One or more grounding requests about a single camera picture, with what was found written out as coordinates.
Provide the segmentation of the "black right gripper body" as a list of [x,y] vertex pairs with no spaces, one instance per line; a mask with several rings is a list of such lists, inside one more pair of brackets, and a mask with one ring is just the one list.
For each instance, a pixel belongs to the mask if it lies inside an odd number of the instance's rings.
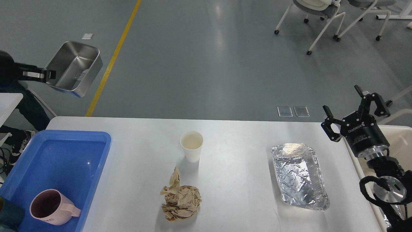
[[353,112],[342,119],[341,135],[346,138],[352,153],[357,158],[365,158],[367,150],[378,148],[384,151],[390,143],[376,124],[376,119],[370,114],[362,114],[358,117]]

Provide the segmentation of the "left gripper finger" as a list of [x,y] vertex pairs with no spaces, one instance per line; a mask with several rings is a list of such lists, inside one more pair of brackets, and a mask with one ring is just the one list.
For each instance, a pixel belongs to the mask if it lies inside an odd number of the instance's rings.
[[56,71],[36,66],[23,68],[23,80],[46,83],[49,80],[56,79]]

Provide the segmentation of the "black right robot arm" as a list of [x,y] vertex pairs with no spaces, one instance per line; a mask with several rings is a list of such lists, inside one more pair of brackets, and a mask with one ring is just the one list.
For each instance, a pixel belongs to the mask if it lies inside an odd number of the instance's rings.
[[338,142],[345,138],[354,156],[365,159],[367,166],[374,170],[375,176],[369,175],[360,180],[360,192],[383,211],[390,223],[387,231],[410,232],[411,218],[402,219],[393,206],[407,207],[411,203],[411,171],[404,170],[398,160],[390,156],[390,144],[375,119],[376,116],[390,117],[387,103],[376,92],[363,91],[358,85],[354,88],[361,97],[359,108],[338,120],[324,105],[326,119],[321,127],[331,141]]

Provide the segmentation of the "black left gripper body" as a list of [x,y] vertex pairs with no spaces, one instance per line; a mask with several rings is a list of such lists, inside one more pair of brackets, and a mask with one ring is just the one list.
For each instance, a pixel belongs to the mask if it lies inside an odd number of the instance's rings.
[[17,80],[23,80],[23,73],[9,53],[0,51],[0,88],[6,88]]

